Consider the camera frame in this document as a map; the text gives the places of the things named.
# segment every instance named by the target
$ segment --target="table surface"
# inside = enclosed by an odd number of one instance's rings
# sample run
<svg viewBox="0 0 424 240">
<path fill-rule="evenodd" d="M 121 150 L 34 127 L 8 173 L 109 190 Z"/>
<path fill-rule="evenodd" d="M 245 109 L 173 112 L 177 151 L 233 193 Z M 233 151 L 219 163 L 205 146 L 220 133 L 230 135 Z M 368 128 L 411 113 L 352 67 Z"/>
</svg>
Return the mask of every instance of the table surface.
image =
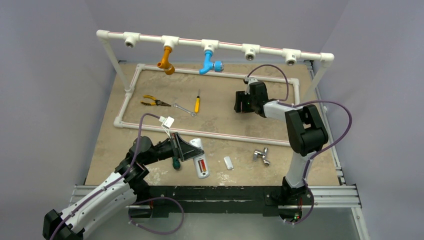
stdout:
<svg viewBox="0 0 424 240">
<path fill-rule="evenodd" d="M 137 64 L 121 64 L 127 79 L 133 78 Z M 225 71 L 247 74 L 257 64 L 226 64 Z M 175 64 L 175 67 L 199 69 L 198 64 Z M 308 89 L 311 77 L 303 64 L 294 66 L 279 65 L 288 78 L 300 81 L 300 96 Z M 276 69 L 263 67 L 253 75 L 281 77 Z M 286 86 L 283 83 L 265 82 L 269 98 L 283 99 Z M 196 117 L 175 107 L 145 106 L 140 104 L 143 95 L 152 95 L 166 103 L 178 103 L 193 110 L 198 90 L 200 89 L 200 111 Z M 267 139 L 288 140 L 286 124 L 276 119 L 262 118 L 254 113 L 235 113 L 235 92 L 244 91 L 246 85 L 241 79 L 200 76 L 195 74 L 174 73 L 166 75 L 161 71 L 143 70 L 139 75 L 132 99 L 123 116 L 123 121 L 138 123 L 144 113 L 158 116 L 172 116 L 173 128 L 189 129 L 222 134 L 243 135 Z M 136 129 L 117 128 L 113 126 L 115 117 L 124 99 L 124 87 L 116 77 L 110 93 L 101 129 L 98 135 L 86 185 L 100 184 L 124 159 L 133 140 L 137 137 Z M 294 102 L 293 86 L 289 86 L 288 103 Z M 153 117 L 146 117 L 144 123 L 159 126 Z M 142 131 L 154 144 L 167 138 L 165 133 Z M 188 142 L 195 138 L 181 135 Z M 269 186 L 281 185 L 283 176 L 289 170 L 293 151 L 290 147 L 263 145 L 257 143 L 220 140 L 203 137 L 203 148 L 209 166 L 210 176 L 197 178 L 192 160 L 181 163 L 181 169 L 172 167 L 172 160 L 167 159 L 148 165 L 150 174 L 145 180 L 150 185 L 166 186 Z M 268 147 L 270 166 L 253 161 L 255 149 Z M 229 156 L 234 166 L 227 170 L 224 157 Z M 308 177 L 311 186 L 338 186 L 333 157 L 326 151 L 315 158 Z"/>
</svg>

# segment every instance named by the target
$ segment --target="white wall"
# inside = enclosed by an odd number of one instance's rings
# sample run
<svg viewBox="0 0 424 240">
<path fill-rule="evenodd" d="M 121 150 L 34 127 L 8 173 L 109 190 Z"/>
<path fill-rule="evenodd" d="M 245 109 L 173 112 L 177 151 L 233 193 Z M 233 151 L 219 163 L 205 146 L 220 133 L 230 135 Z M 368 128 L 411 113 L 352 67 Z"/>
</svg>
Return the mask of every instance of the white wall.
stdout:
<svg viewBox="0 0 424 240">
<path fill-rule="evenodd" d="M 423 40 L 422 0 L 355 0 L 322 49 L 335 62 L 319 90 L 352 111 L 336 148 L 374 240 L 423 239 Z M 337 137 L 346 114 L 329 107 Z"/>
<path fill-rule="evenodd" d="M 230 43 L 319 52 L 339 20 L 348 0 L 86 0 L 100 29 L 216 39 Z M 119 60 L 157 62 L 163 55 L 158 43 L 134 49 L 112 41 Z M 178 46 L 172 61 L 202 61 L 203 50 Z M 258 55 L 256 61 L 281 61 Z M 247 62 L 241 52 L 217 50 L 215 60 Z"/>
<path fill-rule="evenodd" d="M 0 3 L 0 238 L 42 239 L 88 171 L 112 66 L 82 0 Z"/>
</svg>

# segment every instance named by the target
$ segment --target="cable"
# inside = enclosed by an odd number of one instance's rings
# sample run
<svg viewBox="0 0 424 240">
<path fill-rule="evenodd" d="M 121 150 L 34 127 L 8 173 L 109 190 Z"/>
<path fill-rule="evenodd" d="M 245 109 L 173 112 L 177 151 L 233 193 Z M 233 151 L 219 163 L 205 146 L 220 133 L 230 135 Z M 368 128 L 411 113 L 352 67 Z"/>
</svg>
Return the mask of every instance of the cable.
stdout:
<svg viewBox="0 0 424 240">
<path fill-rule="evenodd" d="M 151 233 L 153 233 L 153 234 L 159 234 L 159 235 L 168 235 L 168 234 L 173 234 L 173 233 L 175 233 L 176 231 L 178 231 L 180 228 L 181 228 L 181 226 L 183 225 L 183 222 L 184 222 L 184 209 L 183 209 L 183 206 L 181 206 L 181 204 L 177 201 L 177 200 L 175 200 L 175 199 L 173 199 L 173 198 L 170 198 L 170 197 L 166 197 L 166 196 L 159 196 L 159 197 L 154 197 L 154 198 L 151 198 L 151 199 L 147 199 L 147 200 L 143 200 L 143 201 L 138 201 L 138 202 L 135 202 L 135 203 L 133 203 L 132 205 L 140 205 L 140 204 L 144 204 L 144 203 L 147 203 L 147 202 L 150 202 L 150 201 L 154 201 L 154 200 L 169 200 L 169 201 L 172 201 L 172 202 L 174 202 L 178 207 L 179 207 L 179 209 L 181 210 L 181 221 L 179 222 L 179 224 L 178 224 L 178 226 L 176 226 L 176 228 L 174 228 L 173 230 L 171 230 L 171 231 L 156 231 L 156 230 L 153 230 L 153 229 L 150 229 L 150 228 L 147 228 L 147 227 L 145 227 L 145 226 L 143 226 L 143 225 L 140 225 L 140 224 L 138 224 L 138 223 L 136 223 L 132 218 L 131 218 L 131 216 L 130 216 L 130 210 L 128 209 L 128 218 L 129 218 L 129 222 L 132 224 L 132 225 L 134 225 L 134 226 L 136 226 L 136 227 L 139 227 L 139 228 L 141 228 L 141 229 L 144 229 L 144 230 L 146 230 L 146 231 L 148 231 L 148 232 L 151 232 Z"/>
<path fill-rule="evenodd" d="M 139 145 L 140 145 L 140 139 L 141 139 L 141 134 L 142 134 L 142 124 L 143 124 L 143 119 L 145 118 L 145 116 L 152 116 L 152 117 L 155 117 L 155 118 L 159 119 L 159 116 L 156 116 L 156 115 L 151 114 L 151 113 L 145 113 L 145 114 L 143 114 L 141 116 L 141 118 L 140 118 L 140 125 L 138 127 L 137 143 L 135 145 L 135 153 L 138 153 L 139 152 Z M 59 229 L 61 228 L 61 226 L 63 224 L 65 224 L 66 221 L 68 221 L 71 218 L 71 216 L 73 216 L 76 212 L 78 212 L 78 210 L 80 210 L 85 204 L 87 204 L 89 201 L 91 201 L 93 198 L 95 198 L 101 192 L 106 191 L 109 187 L 111 187 L 112 185 L 116 184 L 121 179 L 123 179 L 130 172 L 130 169 L 133 167 L 134 163 L 136 162 L 136 158 L 137 158 L 137 155 L 134 154 L 134 157 L 132 158 L 132 161 L 131 161 L 131 164 L 129 165 L 129 168 L 120 177 L 118 177 L 116 180 L 114 180 L 111 183 L 109 183 L 108 185 L 106 185 L 103 189 L 100 189 L 100 190 L 96 191 L 95 193 L 93 193 L 92 195 L 90 195 L 89 197 L 87 197 L 87 199 L 85 199 L 83 202 L 81 202 L 80 205 L 78 205 L 73 211 L 71 211 L 59 223 L 59 225 L 57 225 L 56 229 L 53 231 L 53 234 L 50 237 L 50 240 L 54 240 L 54 238 L 55 238 L 56 234 L 58 233 Z"/>
<path fill-rule="evenodd" d="M 346 111 L 347 116 L 349 117 L 349 123 L 347 124 L 346 130 L 343 132 L 343 134 L 339 138 L 337 138 L 330 145 L 328 145 L 328 146 L 324 147 L 323 149 L 317 151 L 315 154 L 313 154 L 312 156 L 310 156 L 310 158 L 307 160 L 306 165 L 305 165 L 305 169 L 303 171 L 303 181 L 304 181 L 304 184 L 305 184 L 306 189 L 310 192 L 310 197 L 311 197 L 312 204 L 310 206 L 309 211 L 306 213 L 306 215 L 304 217 L 302 217 L 299 221 L 292 222 L 291 224 L 293 224 L 293 225 L 296 225 L 296 224 L 299 224 L 299 223 L 303 222 L 303 220 L 305 220 L 311 214 L 312 210 L 314 209 L 314 195 L 312 194 L 311 189 L 308 187 L 308 182 L 306 180 L 306 175 L 307 175 L 307 172 L 308 172 L 309 164 L 311 164 L 311 160 L 313 160 L 316 156 L 318 156 L 322 152 L 324 152 L 324 151 L 330 149 L 331 147 L 333 147 L 334 145 L 338 144 L 346 136 L 346 134 L 348 134 L 349 130 L 352 127 L 352 114 L 351 114 L 351 111 L 349 111 L 349 109 L 347 107 L 345 107 L 344 105 L 342 105 L 342 104 L 340 104 L 338 102 L 335 102 L 335 101 L 326 101 L 326 100 L 312 100 L 312 101 L 307 101 L 307 102 L 304 102 L 304 103 L 300 103 L 298 105 L 290 105 L 290 104 L 287 104 L 287 103 L 283 103 L 283 102 L 277 101 L 277 104 L 279 104 L 279 105 L 283 105 L 283 106 L 286 106 L 286 107 L 292 107 L 292 108 L 298 108 L 298 107 L 302 107 L 302 106 L 305 106 L 305 105 L 308 105 L 308 104 L 315 104 L 315 103 L 335 104 L 335 105 L 337 105 L 339 107 L 342 107 Z"/>
<path fill-rule="evenodd" d="M 253 70 L 252 71 L 250 71 L 249 72 L 249 74 L 247 75 L 247 77 L 250 77 L 251 76 L 251 74 L 254 72 L 254 71 L 256 71 L 256 70 L 258 70 L 258 69 L 260 69 L 260 68 L 262 68 L 262 67 L 273 67 L 273 68 L 275 68 L 275 69 L 277 69 L 283 76 L 284 76 L 284 79 L 285 79 L 285 86 L 286 86 L 286 93 L 285 93 L 285 98 L 284 99 L 282 99 L 281 101 L 287 101 L 287 99 L 289 99 L 289 80 L 287 79 L 287 76 L 286 76 L 286 74 L 283 72 L 283 70 L 281 69 L 281 68 L 279 68 L 278 66 L 276 66 L 276 65 L 272 65 L 272 64 L 262 64 L 262 65 L 259 65 L 259 66 L 257 66 L 257 67 L 255 67 L 255 68 L 253 68 Z"/>
</svg>

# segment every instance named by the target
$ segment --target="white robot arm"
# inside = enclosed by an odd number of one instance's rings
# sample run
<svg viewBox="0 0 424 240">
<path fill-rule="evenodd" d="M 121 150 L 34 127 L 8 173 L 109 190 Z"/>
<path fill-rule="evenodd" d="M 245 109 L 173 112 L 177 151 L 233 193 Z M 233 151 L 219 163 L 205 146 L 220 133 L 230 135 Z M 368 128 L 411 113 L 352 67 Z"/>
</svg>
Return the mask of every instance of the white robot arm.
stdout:
<svg viewBox="0 0 424 240">
<path fill-rule="evenodd" d="M 60 212 L 52 209 L 44 216 L 43 237 L 47 240 L 83 240 L 103 222 L 140 200 L 150 199 L 150 187 L 144 181 L 149 173 L 145 165 L 172 158 L 173 161 L 194 160 L 199 178 L 206 178 L 209 169 L 200 138 L 185 142 L 175 132 L 156 145 L 147 136 L 128 150 L 125 159 L 98 187 Z"/>
<path fill-rule="evenodd" d="M 318 109 L 310 104 L 295 107 L 269 99 L 264 82 L 253 77 L 244 79 L 245 91 L 237 91 L 234 110 L 237 113 L 255 112 L 263 118 L 286 122 L 288 140 L 293 156 L 288 173 L 282 182 L 282 198 L 295 198 L 306 191 L 306 179 L 311 168 L 311 156 L 328 142 L 328 134 Z"/>
</svg>

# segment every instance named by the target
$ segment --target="yellow-handled pliers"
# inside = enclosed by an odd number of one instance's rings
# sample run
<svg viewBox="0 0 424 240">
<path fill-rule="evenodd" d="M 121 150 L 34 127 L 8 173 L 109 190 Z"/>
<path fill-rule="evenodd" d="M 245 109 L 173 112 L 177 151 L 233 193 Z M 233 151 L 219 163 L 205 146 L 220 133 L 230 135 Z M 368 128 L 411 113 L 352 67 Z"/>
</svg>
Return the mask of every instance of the yellow-handled pliers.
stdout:
<svg viewBox="0 0 424 240">
<path fill-rule="evenodd" d="M 171 105 L 169 105 L 166 102 L 163 102 L 161 100 L 157 100 L 156 97 L 154 96 L 150 96 L 150 95 L 144 95 L 143 98 L 145 99 L 151 99 L 154 102 L 144 102 L 144 101 L 140 101 L 141 104 L 146 105 L 146 106 L 166 106 L 166 107 L 171 107 Z"/>
</svg>

